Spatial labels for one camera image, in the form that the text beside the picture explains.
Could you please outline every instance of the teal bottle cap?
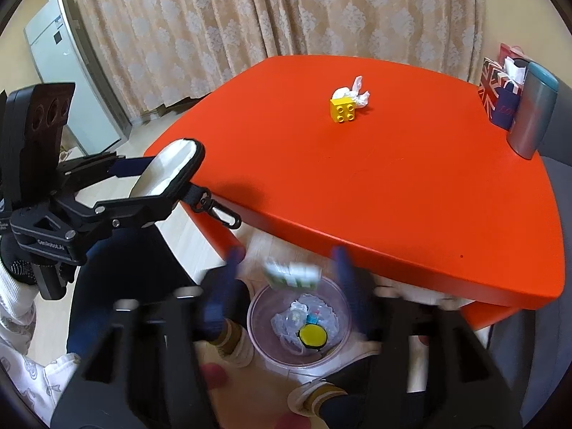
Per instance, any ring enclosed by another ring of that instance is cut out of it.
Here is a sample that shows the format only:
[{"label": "teal bottle cap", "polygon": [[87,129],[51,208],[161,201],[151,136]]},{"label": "teal bottle cap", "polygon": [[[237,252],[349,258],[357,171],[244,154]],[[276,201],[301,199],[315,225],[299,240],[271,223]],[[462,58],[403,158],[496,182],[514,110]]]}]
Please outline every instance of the teal bottle cap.
[{"label": "teal bottle cap", "polygon": [[528,73],[526,75],[533,75],[542,83],[548,85],[555,92],[558,91],[558,79],[546,68],[540,64],[531,62],[528,65]]}]

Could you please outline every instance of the white sleeve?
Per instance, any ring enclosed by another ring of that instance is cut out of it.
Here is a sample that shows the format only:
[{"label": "white sleeve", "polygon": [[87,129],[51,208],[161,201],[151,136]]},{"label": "white sleeve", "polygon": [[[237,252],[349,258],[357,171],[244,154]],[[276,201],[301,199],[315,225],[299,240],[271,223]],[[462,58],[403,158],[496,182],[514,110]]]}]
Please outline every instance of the white sleeve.
[{"label": "white sleeve", "polygon": [[28,406],[49,425],[79,357],[67,354],[43,367],[25,357],[35,328],[36,285],[16,282],[0,261],[0,365]]}]

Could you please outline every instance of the beige wall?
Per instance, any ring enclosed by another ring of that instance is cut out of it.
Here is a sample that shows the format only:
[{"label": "beige wall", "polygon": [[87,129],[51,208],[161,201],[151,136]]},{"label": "beige wall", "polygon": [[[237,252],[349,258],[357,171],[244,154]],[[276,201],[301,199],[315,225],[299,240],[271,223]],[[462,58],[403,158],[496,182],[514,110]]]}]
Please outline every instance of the beige wall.
[{"label": "beige wall", "polygon": [[483,54],[497,58],[501,42],[572,85],[572,35],[550,0],[486,0]]},{"label": "beige wall", "polygon": [[22,0],[0,35],[0,91],[26,87],[40,82],[30,48],[24,37],[24,27],[48,0]]}]

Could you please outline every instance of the white standing air conditioner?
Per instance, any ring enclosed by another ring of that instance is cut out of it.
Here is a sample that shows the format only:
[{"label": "white standing air conditioner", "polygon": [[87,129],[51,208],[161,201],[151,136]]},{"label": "white standing air conditioner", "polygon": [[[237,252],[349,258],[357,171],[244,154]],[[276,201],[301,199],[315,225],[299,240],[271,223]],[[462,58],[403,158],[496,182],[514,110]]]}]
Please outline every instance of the white standing air conditioner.
[{"label": "white standing air conditioner", "polygon": [[74,0],[48,0],[24,29],[42,82],[75,82],[68,127],[84,153],[113,150],[131,123],[99,64]]}]

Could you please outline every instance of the bottle lid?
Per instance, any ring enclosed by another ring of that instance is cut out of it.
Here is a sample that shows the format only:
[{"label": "bottle lid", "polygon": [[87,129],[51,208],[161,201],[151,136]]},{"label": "bottle lid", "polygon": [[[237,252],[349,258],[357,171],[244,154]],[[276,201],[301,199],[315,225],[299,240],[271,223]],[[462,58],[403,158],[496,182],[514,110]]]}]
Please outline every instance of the bottle lid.
[{"label": "bottle lid", "polygon": [[306,348],[319,350],[328,341],[328,334],[322,326],[306,324],[298,331],[298,337]]},{"label": "bottle lid", "polygon": [[548,85],[552,90],[558,91],[558,79],[546,68],[542,67],[540,64],[531,62],[528,65],[527,75],[533,75],[538,78],[539,81]]}]

